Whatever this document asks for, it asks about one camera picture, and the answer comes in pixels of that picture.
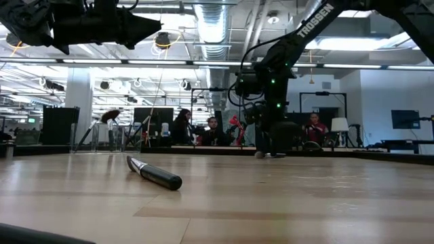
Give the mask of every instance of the person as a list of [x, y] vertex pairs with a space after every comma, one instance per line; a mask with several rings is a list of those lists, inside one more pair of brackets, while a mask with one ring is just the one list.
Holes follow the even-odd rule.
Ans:
[[191, 133], [192, 127], [189, 123], [191, 112], [183, 108], [173, 122], [170, 134], [174, 144], [193, 144], [193, 134]]
[[207, 122], [210, 129], [202, 134], [202, 146], [229, 146], [231, 143], [229, 137], [224, 134], [223, 131], [217, 129], [217, 119], [215, 117], [210, 117]]
[[319, 121], [319, 116], [317, 113], [311, 113], [309, 122], [305, 126], [307, 130], [307, 137], [309, 141], [322, 144], [324, 137], [328, 133], [328, 128], [323, 123]]

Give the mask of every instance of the red shirt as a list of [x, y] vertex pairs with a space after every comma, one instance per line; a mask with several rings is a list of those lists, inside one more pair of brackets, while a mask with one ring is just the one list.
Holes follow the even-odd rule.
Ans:
[[322, 123], [317, 123], [315, 125], [310, 123], [306, 126], [306, 129], [308, 130], [307, 136], [309, 137], [309, 140], [316, 143], [321, 143], [322, 136], [328, 133], [327, 126]]

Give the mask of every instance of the pillar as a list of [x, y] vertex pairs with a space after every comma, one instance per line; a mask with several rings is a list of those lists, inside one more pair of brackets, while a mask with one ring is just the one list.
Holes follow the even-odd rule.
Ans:
[[[75, 134], [75, 143], [78, 143], [92, 122], [92, 98], [94, 96], [94, 80], [91, 78], [89, 68], [69, 68], [68, 82], [66, 84], [66, 108], [79, 107], [79, 122]], [[87, 144], [92, 137], [84, 141]]]

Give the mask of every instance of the pipe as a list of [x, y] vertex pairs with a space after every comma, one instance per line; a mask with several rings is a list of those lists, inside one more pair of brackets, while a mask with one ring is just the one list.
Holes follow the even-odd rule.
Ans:
[[242, 55], [244, 55], [247, 52], [247, 48], [249, 47], [250, 39], [252, 38], [253, 28], [255, 27], [255, 23], [256, 23], [256, 17], [258, 16], [258, 12], [259, 12], [259, 5], [260, 5], [260, 0], [255, 0], [255, 5], [253, 6], [253, 10], [252, 10], [252, 19], [250, 20], [247, 29], [247, 34], [245, 34]]
[[[259, 20], [258, 28], [256, 28], [255, 35], [253, 37], [252, 45], [250, 47], [254, 47], [259, 40], [260, 32], [262, 31], [262, 27], [264, 26], [265, 20], [267, 18], [267, 14], [270, 9], [270, 4], [273, 0], [266, 0], [264, 3], [264, 7], [262, 8], [262, 15]], [[254, 50], [252, 50], [248, 55], [246, 60], [251, 60], [253, 57]]]
[[[194, 5], [197, 16], [197, 31], [201, 42], [224, 43], [229, 29], [229, 8], [225, 5]], [[201, 46], [204, 60], [227, 60], [228, 47], [216, 45]], [[229, 86], [229, 71], [222, 69], [207, 69], [208, 87], [226, 88]], [[213, 106], [222, 108], [226, 104], [226, 96], [222, 92], [210, 92]]]
[[165, 6], [161, 7], [158, 5], [155, 6], [143, 6], [136, 7], [131, 11], [134, 14], [180, 14], [180, 15], [195, 15], [195, 11], [191, 7], [181, 7], [181, 6]]

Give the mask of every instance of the lamp shade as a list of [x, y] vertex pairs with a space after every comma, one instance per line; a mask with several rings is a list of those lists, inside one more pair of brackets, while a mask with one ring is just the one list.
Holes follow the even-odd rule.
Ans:
[[347, 118], [333, 118], [332, 131], [349, 131]]

